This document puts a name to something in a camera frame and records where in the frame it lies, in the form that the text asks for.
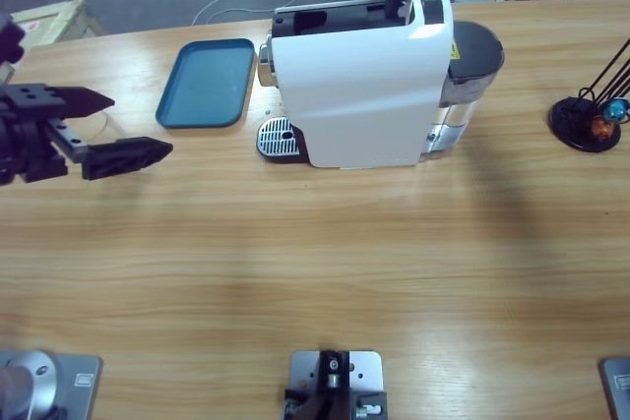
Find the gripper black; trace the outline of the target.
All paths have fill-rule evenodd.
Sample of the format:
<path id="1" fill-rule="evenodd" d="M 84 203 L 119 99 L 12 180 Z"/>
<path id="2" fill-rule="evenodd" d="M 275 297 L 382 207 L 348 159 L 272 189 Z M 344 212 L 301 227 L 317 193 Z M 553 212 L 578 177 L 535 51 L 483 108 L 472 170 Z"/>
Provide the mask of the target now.
<path id="1" fill-rule="evenodd" d="M 172 144 L 149 137 L 88 146 L 64 122 L 113 105 L 84 87 L 10 85 L 1 95 L 1 184 L 64 176 L 67 160 L 82 163 L 84 180 L 97 180 L 149 167 L 173 151 Z"/>

